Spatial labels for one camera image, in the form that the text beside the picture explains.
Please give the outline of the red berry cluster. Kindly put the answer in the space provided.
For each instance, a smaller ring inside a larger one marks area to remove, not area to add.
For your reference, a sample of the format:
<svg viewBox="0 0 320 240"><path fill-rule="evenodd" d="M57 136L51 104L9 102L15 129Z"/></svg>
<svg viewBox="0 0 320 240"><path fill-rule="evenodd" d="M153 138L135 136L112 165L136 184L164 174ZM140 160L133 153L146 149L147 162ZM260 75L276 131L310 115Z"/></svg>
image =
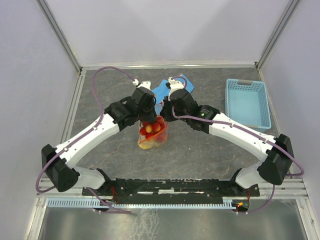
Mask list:
<svg viewBox="0 0 320 240"><path fill-rule="evenodd" d="M168 123L160 115L156 117L155 122L138 123L139 139L141 141L153 141L154 144L164 144L168 138Z"/></svg>

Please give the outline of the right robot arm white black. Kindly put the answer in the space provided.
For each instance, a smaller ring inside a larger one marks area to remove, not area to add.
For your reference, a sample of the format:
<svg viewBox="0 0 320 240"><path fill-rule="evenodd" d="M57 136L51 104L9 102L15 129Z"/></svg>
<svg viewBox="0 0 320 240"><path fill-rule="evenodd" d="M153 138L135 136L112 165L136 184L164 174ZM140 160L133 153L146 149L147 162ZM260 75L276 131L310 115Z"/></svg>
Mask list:
<svg viewBox="0 0 320 240"><path fill-rule="evenodd" d="M225 139L258 159L234 174L229 189L236 196L262 182L280 186L293 163L294 152L288 136L264 134L237 123L212 106L199 105L184 88L164 97L160 115L168 122L182 120L193 130Z"/></svg>

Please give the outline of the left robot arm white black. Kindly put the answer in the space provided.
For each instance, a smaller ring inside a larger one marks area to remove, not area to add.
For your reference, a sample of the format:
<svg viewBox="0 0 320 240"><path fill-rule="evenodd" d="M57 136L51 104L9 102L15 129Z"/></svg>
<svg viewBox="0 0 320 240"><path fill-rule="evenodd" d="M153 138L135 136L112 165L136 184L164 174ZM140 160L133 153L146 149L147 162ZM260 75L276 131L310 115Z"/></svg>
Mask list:
<svg viewBox="0 0 320 240"><path fill-rule="evenodd" d="M64 143L41 149L42 170L58 192L72 187L94 189L99 195L106 195L111 189L107 175L99 169L79 167L78 162L101 142L116 135L137 121L156 119L155 95L138 87L133 94L111 103L91 125Z"/></svg>

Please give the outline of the clear zip bag orange zipper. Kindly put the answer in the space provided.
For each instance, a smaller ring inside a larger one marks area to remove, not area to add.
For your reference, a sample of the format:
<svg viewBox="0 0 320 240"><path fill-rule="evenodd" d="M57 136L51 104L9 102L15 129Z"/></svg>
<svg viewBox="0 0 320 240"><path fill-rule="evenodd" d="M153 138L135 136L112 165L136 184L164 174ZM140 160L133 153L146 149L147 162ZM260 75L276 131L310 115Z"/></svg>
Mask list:
<svg viewBox="0 0 320 240"><path fill-rule="evenodd" d="M138 121L138 146L143 150L160 147L168 139L168 122L160 116L164 103L155 105L157 114L154 122Z"/></svg>

